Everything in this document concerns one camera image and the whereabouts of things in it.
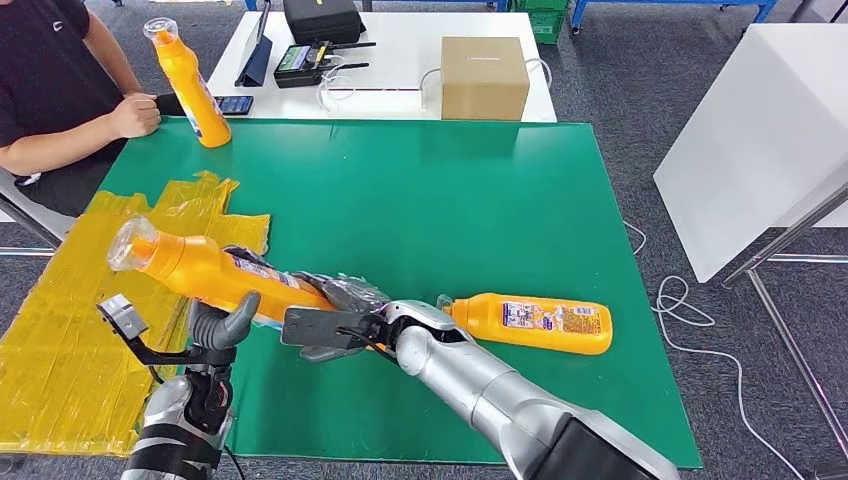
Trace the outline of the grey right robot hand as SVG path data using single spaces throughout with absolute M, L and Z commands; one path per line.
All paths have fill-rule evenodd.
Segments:
M 390 298 L 384 292 L 364 278 L 347 276 L 342 273 L 337 276 L 329 276 L 305 271 L 294 272 L 293 276 L 320 290 L 337 310 L 375 313 L 390 302 Z M 322 363 L 354 355 L 362 350 L 362 347 L 353 350 L 341 350 L 329 347 L 305 346 L 300 350 L 300 357 L 312 363 Z

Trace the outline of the person's right hand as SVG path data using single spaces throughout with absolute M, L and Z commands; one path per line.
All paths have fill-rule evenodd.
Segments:
M 161 123 L 156 97 L 143 93 L 127 95 L 107 117 L 114 134 L 126 139 L 147 136 Z

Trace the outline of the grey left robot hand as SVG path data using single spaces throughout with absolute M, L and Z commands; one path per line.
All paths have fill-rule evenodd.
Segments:
M 194 344 L 209 350 L 235 347 L 248 336 L 260 300 L 257 291 L 248 291 L 228 312 L 193 298 L 187 311 L 189 337 Z

